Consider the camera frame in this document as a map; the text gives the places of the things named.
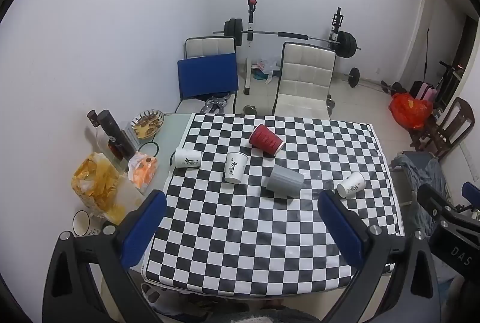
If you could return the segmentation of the white printed cup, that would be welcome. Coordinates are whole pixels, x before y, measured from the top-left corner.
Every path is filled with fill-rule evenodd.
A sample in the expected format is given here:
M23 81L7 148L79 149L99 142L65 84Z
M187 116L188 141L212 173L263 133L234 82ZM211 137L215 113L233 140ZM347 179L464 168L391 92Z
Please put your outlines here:
M228 153L224 165L224 181L239 184L246 168L248 157L244 153Z
M177 148L172 164L176 168L196 168L202 163L202 153L198 150Z
M336 192L343 199L351 199L365 187L366 181L363 175L360 172L354 172L337 185Z

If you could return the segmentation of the grey ribbed cup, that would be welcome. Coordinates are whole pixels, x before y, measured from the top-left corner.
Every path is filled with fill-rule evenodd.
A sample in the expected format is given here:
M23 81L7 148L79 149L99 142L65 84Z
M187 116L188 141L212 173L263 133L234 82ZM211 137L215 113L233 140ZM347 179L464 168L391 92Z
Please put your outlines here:
M268 177L266 188L283 196L298 196L304 185L304 176L297 171L275 165Z

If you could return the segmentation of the red paper cup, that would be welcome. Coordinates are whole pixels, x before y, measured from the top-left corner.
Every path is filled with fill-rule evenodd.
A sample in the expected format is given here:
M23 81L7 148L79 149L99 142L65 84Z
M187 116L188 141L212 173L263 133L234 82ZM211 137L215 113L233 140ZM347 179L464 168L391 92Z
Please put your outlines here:
M270 156L276 156L285 145L285 141L264 124L259 124L254 128L250 134L249 143L252 147L260 149Z

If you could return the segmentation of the blue grey cloth pile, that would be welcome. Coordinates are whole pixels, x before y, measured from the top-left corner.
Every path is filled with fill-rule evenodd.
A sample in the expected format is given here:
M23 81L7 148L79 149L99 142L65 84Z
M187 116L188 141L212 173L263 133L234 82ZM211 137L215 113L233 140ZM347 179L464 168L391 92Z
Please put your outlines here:
M405 233L421 230L430 236L434 230L433 218L417 203L417 190L426 183L451 202L447 182L438 158L428 152L404 151L390 164L391 177L400 203Z

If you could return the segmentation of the white mug with print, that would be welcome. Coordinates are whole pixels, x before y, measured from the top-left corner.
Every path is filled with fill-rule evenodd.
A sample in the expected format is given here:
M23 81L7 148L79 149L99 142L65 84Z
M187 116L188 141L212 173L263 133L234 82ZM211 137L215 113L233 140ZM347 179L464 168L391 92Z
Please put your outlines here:
M79 210L72 219L72 231L76 237L98 235L101 231L99 218Z

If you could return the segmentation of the yellow snack bag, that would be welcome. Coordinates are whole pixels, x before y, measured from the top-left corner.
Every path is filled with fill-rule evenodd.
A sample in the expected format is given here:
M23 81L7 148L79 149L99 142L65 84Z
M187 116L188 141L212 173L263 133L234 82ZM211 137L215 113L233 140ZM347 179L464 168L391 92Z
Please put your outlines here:
M145 197L102 153L91 153L72 176L72 189L95 215L119 225Z

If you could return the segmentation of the orange snack packet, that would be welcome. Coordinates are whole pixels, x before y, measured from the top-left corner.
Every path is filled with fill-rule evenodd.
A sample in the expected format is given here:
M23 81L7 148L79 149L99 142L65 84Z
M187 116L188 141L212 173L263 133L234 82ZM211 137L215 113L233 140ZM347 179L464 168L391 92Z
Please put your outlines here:
M128 180L138 191L144 193L154 179L157 168L156 157L136 152L128 161Z

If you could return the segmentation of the dark wooden chair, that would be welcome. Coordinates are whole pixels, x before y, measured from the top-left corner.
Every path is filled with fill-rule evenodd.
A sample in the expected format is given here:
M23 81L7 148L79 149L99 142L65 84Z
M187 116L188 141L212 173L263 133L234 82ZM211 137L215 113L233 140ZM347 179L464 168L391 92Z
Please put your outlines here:
M430 152L442 160L472 131L475 117L471 105L459 96L439 123L433 115L419 131L411 131L410 146L416 151Z

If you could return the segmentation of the black cylindrical bottle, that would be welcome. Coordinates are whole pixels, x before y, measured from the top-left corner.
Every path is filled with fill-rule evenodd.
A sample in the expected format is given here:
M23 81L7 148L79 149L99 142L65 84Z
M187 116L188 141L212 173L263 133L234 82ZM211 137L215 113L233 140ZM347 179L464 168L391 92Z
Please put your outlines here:
M129 161L137 152L109 110L99 114L90 110L86 117L96 131L96 141L102 152L116 162Z

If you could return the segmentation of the orange red plastic bag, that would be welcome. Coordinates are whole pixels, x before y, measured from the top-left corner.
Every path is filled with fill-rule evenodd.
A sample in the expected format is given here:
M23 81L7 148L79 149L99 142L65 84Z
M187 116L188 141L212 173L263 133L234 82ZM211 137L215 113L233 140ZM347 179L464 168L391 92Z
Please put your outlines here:
M433 104L413 98L409 93L396 93L389 104L394 120L406 130L421 130L433 111Z

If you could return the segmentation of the glass bowl with snacks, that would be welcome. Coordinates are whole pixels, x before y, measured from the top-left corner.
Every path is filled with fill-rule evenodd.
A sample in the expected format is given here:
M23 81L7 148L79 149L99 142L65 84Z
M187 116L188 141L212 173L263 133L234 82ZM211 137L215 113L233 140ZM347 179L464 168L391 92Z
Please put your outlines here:
M165 113L160 110L146 110L130 123L137 138L141 141L155 136L164 124Z

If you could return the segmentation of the black white checkered tablecloth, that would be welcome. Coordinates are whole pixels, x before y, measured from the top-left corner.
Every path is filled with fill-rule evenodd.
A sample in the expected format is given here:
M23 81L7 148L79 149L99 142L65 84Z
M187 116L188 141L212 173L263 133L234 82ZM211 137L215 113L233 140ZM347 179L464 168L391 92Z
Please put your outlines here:
M249 137L264 124L285 145L276 156ZM364 191L344 205L367 225L402 235L404 225L386 158L372 125L312 118L192 114L182 149L202 153L198 168L171 169L167 211L142 264L146 281L205 295L283 297L343 287L353 269L317 209L319 192L354 172ZM228 153L248 157L239 184L224 181ZM275 165L304 176L298 196L269 191Z

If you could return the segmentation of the white cushioned chair right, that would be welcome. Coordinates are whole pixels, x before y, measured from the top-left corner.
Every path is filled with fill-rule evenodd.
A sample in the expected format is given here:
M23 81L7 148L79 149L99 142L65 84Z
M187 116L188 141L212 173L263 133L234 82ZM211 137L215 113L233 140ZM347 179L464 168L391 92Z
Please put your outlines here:
M329 49L286 42L272 113L275 116L329 119L327 98L336 55Z

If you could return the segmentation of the white chair with blue pad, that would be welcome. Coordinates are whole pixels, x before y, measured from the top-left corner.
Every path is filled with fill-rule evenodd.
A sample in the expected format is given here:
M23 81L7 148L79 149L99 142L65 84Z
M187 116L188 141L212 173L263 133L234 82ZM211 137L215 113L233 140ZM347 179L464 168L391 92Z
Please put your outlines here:
M232 114L239 91L236 44L233 37L191 37L177 62L179 114Z

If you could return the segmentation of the barbell with black plates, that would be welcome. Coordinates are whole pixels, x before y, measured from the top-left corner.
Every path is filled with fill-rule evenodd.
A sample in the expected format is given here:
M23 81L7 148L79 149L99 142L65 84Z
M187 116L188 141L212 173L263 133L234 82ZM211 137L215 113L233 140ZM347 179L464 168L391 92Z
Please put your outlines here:
M275 32L275 31L258 31L253 28L247 30L243 29L242 19L230 19L224 22L223 31L214 31L214 35L223 35L232 37L235 40L236 46L241 46L243 43L243 36L253 37L254 35L269 35L282 37L286 39L296 40L315 40L324 42L329 46L329 49L335 52L338 57L351 58L361 48L358 46L355 37L349 32L339 32L336 39L324 39L318 37L311 37L306 34L297 32Z

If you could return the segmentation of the white weight bench rack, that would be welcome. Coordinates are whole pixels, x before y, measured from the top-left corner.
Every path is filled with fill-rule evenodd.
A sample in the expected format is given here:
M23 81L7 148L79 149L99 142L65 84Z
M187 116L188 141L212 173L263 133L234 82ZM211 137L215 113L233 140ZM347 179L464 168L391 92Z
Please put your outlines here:
M246 70L245 70L245 82L243 85L243 93L245 95L250 94L251 90L251 70L252 70L252 58L251 52L253 47L254 35L270 35L276 37L298 39L298 40L317 40L328 45L337 45L338 44L338 33L343 23L343 14L341 8L338 7L332 18L332 26L330 30L329 37L327 39L322 39L318 37L310 37L306 34L301 34L298 32L273 32L273 31L256 31L254 30L254 14L256 10L257 0L247 0L248 5L248 22L247 30L243 33L246 34L247 38L247 58L246 58Z

